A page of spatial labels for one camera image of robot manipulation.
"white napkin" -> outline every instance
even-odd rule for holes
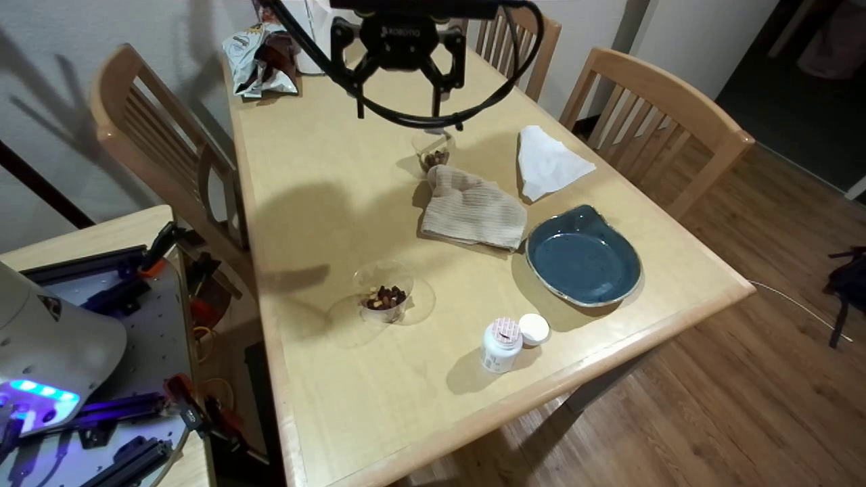
[[[451,166],[433,166],[427,173],[433,198],[421,221],[421,233],[517,250],[527,226],[520,201],[484,179]]]
[[[517,160],[523,178],[523,196],[530,201],[559,191],[595,171],[592,162],[568,150],[537,125],[520,131]]]

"blue led light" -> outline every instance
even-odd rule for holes
[[[10,382],[10,386],[12,386],[13,389],[17,389],[19,391],[40,395],[42,397],[51,398],[54,400],[60,400],[64,402],[77,402],[79,400],[79,396],[76,393],[69,393],[67,391],[61,391],[60,389],[56,389],[51,386],[36,384],[32,380],[13,380]]]

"clear plastic cup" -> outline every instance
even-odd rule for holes
[[[442,128],[419,130],[412,137],[412,147],[421,167],[427,171],[432,166],[448,164],[454,152],[454,137]]]
[[[355,272],[352,284],[358,294],[358,305],[361,307],[361,317],[365,321],[394,323],[400,321],[406,312],[415,278],[406,266],[394,260],[380,260],[368,263]],[[406,293],[406,299],[390,309],[369,309],[366,306],[370,294],[378,291],[381,286],[390,289],[397,286]]]

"bottle cap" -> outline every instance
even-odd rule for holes
[[[520,337],[520,327],[511,318],[496,318],[493,322],[493,337],[502,345],[513,345]]]
[[[530,347],[541,345],[550,337],[550,325],[541,315],[530,313],[520,317],[520,333],[523,343]]]

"wooden chair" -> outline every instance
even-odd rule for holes
[[[754,144],[734,119],[685,81],[609,49],[590,52],[559,118],[569,130],[598,76],[613,81],[615,87],[588,144],[632,183],[645,190],[656,185],[692,137],[713,154],[667,208],[676,219]],[[671,140],[673,143],[659,159]]]
[[[520,64],[522,64],[529,55],[529,49],[533,46],[535,37],[538,35],[538,26],[535,24],[535,16],[530,9],[512,9],[511,17],[514,19],[514,27],[517,28],[517,41],[520,46],[518,54],[520,55]],[[469,22],[466,19],[462,19],[458,25],[462,27],[464,33],[467,32]],[[538,101],[539,95],[541,95],[541,87],[544,86],[547,70],[550,68],[550,61],[553,58],[553,51],[556,49],[556,42],[559,40],[561,30],[562,25],[560,23],[544,17],[544,38],[541,40],[539,53],[535,56],[535,66],[529,76],[526,90],[526,94],[533,101]],[[508,27],[502,9],[499,9],[494,20],[481,21],[481,27],[478,29],[478,40],[475,43],[475,52],[503,75],[511,76],[514,74],[514,70],[517,69],[516,66],[513,66],[514,44],[511,39],[511,29]]]
[[[254,294],[236,170],[129,44],[120,46],[97,73],[90,108],[106,150],[191,225]],[[226,224],[210,208],[211,169],[223,183]]]

